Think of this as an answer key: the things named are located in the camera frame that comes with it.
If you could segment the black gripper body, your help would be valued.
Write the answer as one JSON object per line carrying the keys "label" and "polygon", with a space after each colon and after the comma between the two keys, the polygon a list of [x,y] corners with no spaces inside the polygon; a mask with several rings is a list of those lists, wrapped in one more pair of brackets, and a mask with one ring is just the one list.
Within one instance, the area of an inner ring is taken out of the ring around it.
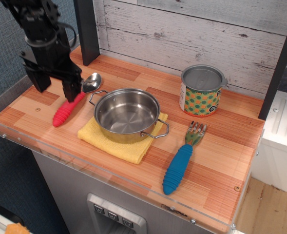
{"label": "black gripper body", "polygon": [[81,69],[71,61],[71,46],[67,39],[58,37],[51,41],[26,39],[30,50],[20,52],[26,67],[63,81],[81,82]]}

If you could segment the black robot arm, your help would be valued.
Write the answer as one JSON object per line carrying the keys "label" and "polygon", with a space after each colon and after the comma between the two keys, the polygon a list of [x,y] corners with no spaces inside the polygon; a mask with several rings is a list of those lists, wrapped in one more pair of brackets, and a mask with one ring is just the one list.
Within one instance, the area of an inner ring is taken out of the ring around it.
{"label": "black robot arm", "polygon": [[30,50],[22,51],[23,66],[34,87],[45,91],[51,78],[61,80],[66,99],[73,102],[81,92],[81,69],[70,59],[72,45],[67,24],[58,21],[58,6],[50,0],[3,0],[2,5],[24,30]]}

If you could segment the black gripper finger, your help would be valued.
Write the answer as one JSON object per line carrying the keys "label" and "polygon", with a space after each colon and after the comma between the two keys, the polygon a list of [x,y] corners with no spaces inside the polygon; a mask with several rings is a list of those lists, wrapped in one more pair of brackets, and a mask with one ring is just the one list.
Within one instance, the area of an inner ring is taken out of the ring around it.
{"label": "black gripper finger", "polygon": [[50,77],[42,71],[26,70],[26,73],[40,93],[44,92],[51,85]]}
{"label": "black gripper finger", "polygon": [[82,78],[63,79],[62,87],[68,102],[73,102],[77,95],[81,93]]}

